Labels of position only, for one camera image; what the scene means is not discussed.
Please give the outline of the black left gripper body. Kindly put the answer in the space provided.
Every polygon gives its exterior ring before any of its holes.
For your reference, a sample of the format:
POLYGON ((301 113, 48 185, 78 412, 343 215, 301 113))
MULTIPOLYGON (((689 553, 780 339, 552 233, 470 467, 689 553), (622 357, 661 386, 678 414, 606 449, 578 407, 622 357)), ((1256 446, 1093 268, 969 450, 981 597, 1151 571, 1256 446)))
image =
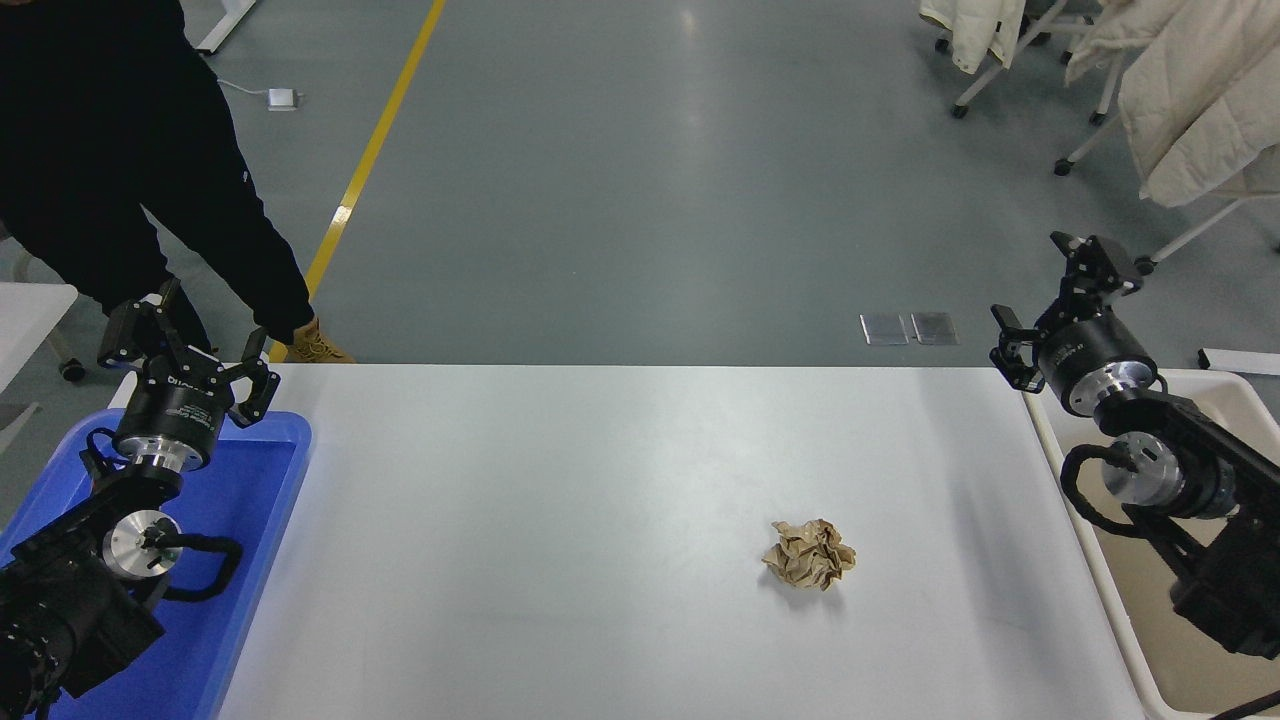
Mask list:
POLYGON ((114 432, 113 447, 123 457, 155 455, 160 448, 178 457, 211 457, 232 404, 215 357, 151 357, 114 432))

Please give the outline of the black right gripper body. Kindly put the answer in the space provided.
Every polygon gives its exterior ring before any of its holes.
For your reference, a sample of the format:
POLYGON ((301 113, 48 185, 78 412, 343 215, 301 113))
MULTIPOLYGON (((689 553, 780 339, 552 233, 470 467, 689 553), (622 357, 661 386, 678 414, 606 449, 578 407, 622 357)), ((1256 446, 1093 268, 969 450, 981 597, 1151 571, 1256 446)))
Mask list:
POLYGON ((1153 384, 1153 359, 1117 318, 1091 318, 1053 332, 1036 365, 1066 413, 1093 413, 1115 392, 1153 384))

